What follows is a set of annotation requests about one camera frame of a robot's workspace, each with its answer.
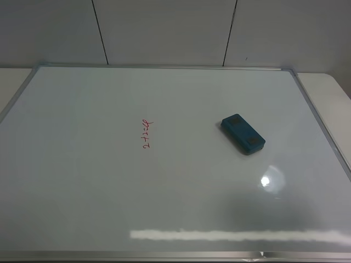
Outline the blue board eraser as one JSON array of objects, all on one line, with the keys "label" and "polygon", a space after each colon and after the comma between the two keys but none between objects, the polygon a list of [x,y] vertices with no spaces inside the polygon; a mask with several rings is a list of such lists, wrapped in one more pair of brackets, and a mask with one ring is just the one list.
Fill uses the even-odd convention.
[{"label": "blue board eraser", "polygon": [[239,114],[223,119],[220,126],[247,156],[262,150],[266,143],[265,139]]}]

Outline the red handwritten notes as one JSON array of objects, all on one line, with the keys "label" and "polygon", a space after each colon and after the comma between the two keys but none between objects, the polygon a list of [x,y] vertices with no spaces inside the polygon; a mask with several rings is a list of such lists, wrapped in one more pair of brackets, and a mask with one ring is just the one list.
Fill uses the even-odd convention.
[{"label": "red handwritten notes", "polygon": [[149,122],[146,119],[142,120],[142,125],[143,125],[143,133],[142,136],[140,137],[141,139],[144,140],[143,142],[143,149],[148,149],[150,148],[150,126],[153,124],[153,122]]}]

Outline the white whiteboard with aluminium frame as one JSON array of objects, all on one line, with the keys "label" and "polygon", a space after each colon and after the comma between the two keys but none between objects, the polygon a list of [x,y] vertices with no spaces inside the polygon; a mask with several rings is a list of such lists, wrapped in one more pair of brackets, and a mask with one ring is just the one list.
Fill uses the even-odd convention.
[{"label": "white whiteboard with aluminium frame", "polygon": [[1,112],[1,261],[350,262],[350,165],[290,69],[39,65]]}]

